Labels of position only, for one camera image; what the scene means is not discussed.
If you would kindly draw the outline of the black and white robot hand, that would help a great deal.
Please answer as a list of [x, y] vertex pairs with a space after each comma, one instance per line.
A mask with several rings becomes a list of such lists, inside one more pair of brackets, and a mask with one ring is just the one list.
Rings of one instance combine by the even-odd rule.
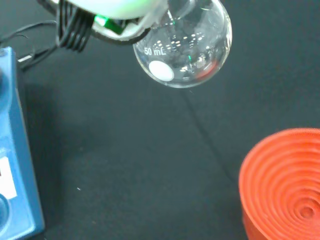
[[116, 45], [133, 45], [160, 25], [166, 0], [39, 0], [55, 16], [58, 48], [82, 52], [90, 36]]

